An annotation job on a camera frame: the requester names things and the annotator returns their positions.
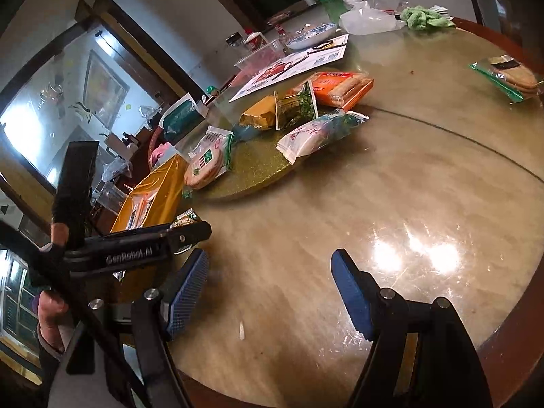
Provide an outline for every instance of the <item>blue and white bowl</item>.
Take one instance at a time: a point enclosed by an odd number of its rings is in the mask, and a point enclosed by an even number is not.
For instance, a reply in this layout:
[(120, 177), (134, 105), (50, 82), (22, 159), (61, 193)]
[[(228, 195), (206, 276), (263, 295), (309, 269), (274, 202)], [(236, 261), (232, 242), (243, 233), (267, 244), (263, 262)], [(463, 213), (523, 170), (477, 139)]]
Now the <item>blue and white bowl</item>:
[(317, 28), (313, 28), (308, 32), (287, 43), (287, 47), (292, 50), (307, 49), (312, 46), (319, 45), (327, 41), (336, 32), (336, 23), (323, 24)]

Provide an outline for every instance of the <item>paper flyer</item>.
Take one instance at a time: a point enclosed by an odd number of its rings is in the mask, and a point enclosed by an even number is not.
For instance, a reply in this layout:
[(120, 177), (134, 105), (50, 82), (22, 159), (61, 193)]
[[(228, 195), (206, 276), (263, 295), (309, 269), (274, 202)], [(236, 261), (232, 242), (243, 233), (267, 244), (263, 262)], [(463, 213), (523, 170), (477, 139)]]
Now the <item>paper flyer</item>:
[(349, 34), (345, 34), (328, 40), (323, 43), (323, 45), (326, 45), (327, 47), (324, 50), (319, 50), (318, 48), (322, 46), (319, 45), (279, 59), (261, 70), (258, 75), (251, 78), (244, 87), (231, 98), (229, 103), (250, 93), (252, 94), (259, 89), (279, 83), (280, 81), (284, 81), (287, 78), (304, 73), (310, 69), (314, 69), (315, 67), (340, 60), (344, 57), (348, 37)]

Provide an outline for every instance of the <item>metal screw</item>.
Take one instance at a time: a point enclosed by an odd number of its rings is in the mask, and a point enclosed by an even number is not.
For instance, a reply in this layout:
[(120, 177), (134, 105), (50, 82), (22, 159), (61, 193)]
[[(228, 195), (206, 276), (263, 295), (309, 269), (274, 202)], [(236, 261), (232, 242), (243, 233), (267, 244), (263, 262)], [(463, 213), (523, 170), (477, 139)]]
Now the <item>metal screw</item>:
[(451, 305), (450, 301), (448, 301), (445, 297), (436, 298), (436, 304), (440, 308), (448, 308)]
[(100, 307), (104, 305), (104, 301), (100, 298), (93, 299), (89, 302), (89, 307), (91, 307), (91, 310), (98, 310)]
[(159, 290), (156, 288), (150, 288), (149, 290), (145, 290), (143, 296), (149, 300), (155, 299), (157, 296), (159, 296)]
[(391, 288), (382, 288), (380, 290), (380, 296), (382, 296), (384, 299), (393, 299), (395, 294), (395, 291), (391, 290)]

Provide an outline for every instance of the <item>yellow object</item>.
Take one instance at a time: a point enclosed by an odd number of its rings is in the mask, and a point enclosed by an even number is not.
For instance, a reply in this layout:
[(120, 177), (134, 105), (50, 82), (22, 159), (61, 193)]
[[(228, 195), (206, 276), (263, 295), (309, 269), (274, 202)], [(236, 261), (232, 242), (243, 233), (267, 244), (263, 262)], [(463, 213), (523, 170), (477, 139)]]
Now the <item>yellow object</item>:
[(268, 95), (252, 105), (240, 116), (240, 125), (269, 129), (276, 123), (276, 97)]
[(174, 155), (151, 172), (129, 193), (112, 233), (172, 222), (180, 202), (186, 167), (183, 158)]

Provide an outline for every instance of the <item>orange snack package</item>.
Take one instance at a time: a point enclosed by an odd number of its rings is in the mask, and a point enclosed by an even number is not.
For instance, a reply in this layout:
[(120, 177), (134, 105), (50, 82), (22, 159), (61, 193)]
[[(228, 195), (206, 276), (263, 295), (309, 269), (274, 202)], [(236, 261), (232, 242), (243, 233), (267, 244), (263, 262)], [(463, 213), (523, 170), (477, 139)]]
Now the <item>orange snack package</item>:
[(365, 73), (317, 72), (309, 78), (318, 104), (350, 110), (374, 86)]

